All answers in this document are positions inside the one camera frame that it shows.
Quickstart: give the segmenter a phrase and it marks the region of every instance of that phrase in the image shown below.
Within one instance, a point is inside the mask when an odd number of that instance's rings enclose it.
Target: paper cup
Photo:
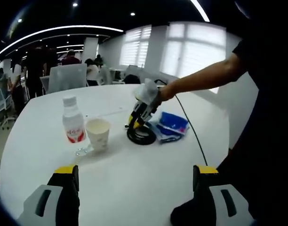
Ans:
[[[94,148],[94,152],[100,152],[107,149],[110,128],[110,123],[103,119],[93,119],[87,122],[86,131]]]

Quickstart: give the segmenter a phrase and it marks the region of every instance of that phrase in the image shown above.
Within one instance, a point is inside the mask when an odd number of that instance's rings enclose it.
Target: bottle cap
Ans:
[[[77,104],[76,96],[66,96],[63,98],[64,107],[71,107]]]

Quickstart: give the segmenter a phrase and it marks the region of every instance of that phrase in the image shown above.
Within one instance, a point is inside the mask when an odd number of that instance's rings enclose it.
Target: black ceiling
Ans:
[[[247,26],[246,18],[237,10],[233,0],[200,0],[212,24],[227,27],[229,32],[242,35]],[[172,21],[203,22],[190,0],[34,0],[0,1],[0,50],[10,43],[33,32],[64,25],[99,25],[124,31],[147,24],[162,25]],[[58,46],[67,42],[65,34],[100,34],[114,37],[121,33],[102,29],[61,29],[32,37],[9,48],[6,54],[29,42],[43,39],[44,45]],[[44,39],[50,36],[58,38]],[[70,44],[80,44],[85,36],[70,37]],[[30,46],[20,48],[23,54]]]

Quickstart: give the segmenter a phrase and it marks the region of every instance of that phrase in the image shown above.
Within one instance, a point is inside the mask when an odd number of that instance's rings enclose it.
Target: bottle label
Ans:
[[[78,143],[86,138],[84,127],[67,130],[67,137],[71,143]]]

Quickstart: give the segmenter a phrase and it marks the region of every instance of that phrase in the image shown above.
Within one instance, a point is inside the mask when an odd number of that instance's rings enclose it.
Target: round table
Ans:
[[[47,184],[54,170],[76,161],[75,151],[89,140],[70,144],[62,125],[63,97],[76,95],[85,121],[99,117],[112,125],[108,151],[79,163],[79,225],[169,225],[169,216],[193,197],[192,168],[204,165],[191,129],[173,143],[148,146],[128,140],[124,124],[133,110],[138,85],[109,85],[57,92],[32,99],[7,139],[0,165],[0,196],[14,218],[33,191]],[[200,139],[209,165],[217,166],[229,144],[224,110],[193,93],[178,95]],[[176,98],[161,111],[184,117]]]

